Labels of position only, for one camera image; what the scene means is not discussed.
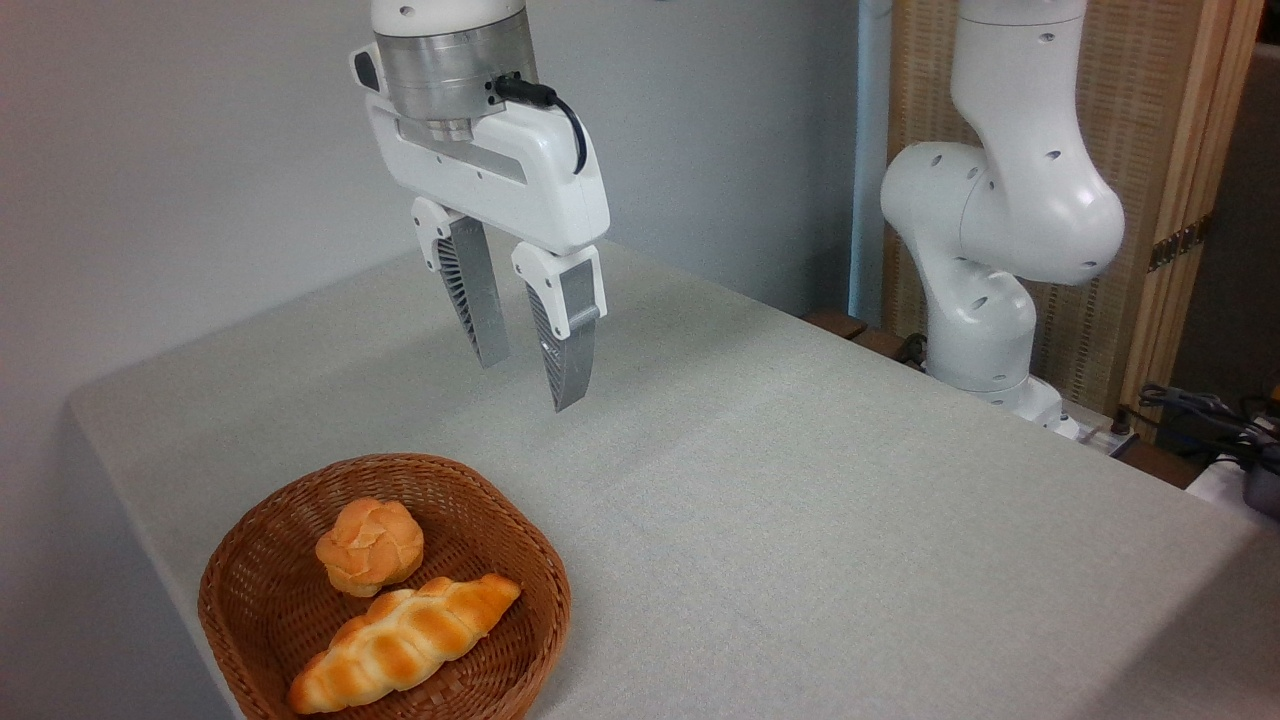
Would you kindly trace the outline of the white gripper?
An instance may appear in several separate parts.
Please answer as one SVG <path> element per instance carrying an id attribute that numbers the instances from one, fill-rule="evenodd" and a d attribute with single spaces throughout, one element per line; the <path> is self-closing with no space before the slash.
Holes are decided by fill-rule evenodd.
<path id="1" fill-rule="evenodd" d="M 576 404 L 591 379 L 596 323 L 608 314 L 600 256 L 589 245 L 609 229 L 611 210 L 590 135 L 557 105 L 554 90 L 516 70 L 483 79 L 486 114 L 472 120 L 468 140 L 438 138 L 425 120 L 393 108 L 375 45 L 349 63 L 387 169 L 419 196 L 411 214 L 424 260 L 480 365 L 509 356 L 485 223 L 527 241 L 516 245 L 512 265 L 552 402 L 557 413 Z"/>

